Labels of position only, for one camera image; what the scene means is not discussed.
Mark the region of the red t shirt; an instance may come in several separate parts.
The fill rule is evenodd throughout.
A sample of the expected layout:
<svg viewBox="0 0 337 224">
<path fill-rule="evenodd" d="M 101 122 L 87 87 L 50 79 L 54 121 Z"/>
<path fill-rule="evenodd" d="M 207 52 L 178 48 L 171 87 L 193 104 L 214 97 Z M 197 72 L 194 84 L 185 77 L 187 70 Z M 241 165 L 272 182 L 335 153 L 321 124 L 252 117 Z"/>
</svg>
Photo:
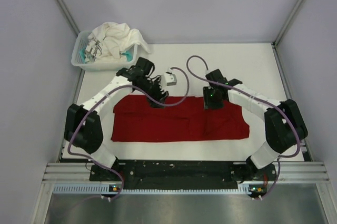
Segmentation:
<svg viewBox="0 0 337 224">
<path fill-rule="evenodd" d="M 225 102 L 221 109 L 206 110 L 202 97 L 189 96 L 177 106 L 152 108 L 146 96 L 128 95 L 113 113 L 114 142 L 242 140 L 250 134 L 240 106 Z"/>
</svg>

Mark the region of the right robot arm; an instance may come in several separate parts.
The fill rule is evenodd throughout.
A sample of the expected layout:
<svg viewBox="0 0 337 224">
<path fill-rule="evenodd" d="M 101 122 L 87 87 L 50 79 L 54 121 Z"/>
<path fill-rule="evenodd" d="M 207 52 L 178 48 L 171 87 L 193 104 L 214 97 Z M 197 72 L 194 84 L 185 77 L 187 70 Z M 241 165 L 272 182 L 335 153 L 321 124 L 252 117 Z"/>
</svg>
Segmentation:
<svg viewBox="0 0 337 224">
<path fill-rule="evenodd" d="M 255 114 L 264 122 L 265 141 L 246 159 L 245 173 L 256 180 L 265 168 L 289 148 L 300 150 L 301 140 L 308 136 L 308 129 L 297 103 L 292 99 L 278 101 L 245 86 L 237 79 L 227 80 L 219 69 L 208 71 L 205 87 L 205 108 L 221 108 L 220 101 L 228 101 Z"/>
</svg>

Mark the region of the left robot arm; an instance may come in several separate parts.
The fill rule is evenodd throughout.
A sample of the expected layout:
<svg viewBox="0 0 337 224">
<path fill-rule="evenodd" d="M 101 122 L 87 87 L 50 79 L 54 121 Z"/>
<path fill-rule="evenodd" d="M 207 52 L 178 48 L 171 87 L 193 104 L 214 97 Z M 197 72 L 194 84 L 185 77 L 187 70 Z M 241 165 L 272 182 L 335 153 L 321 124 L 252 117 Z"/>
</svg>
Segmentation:
<svg viewBox="0 0 337 224">
<path fill-rule="evenodd" d="M 162 89 L 161 77 L 150 78 L 154 63 L 139 57 L 135 65 L 118 70 L 105 88 L 86 102 L 72 104 L 66 115 L 64 138 L 70 145 L 85 151 L 87 157 L 100 163 L 101 174 L 108 180 L 119 175 L 117 157 L 103 143 L 109 136 L 103 132 L 102 120 L 113 115 L 113 108 L 135 90 L 144 91 L 153 108 L 162 108 L 169 93 Z"/>
</svg>

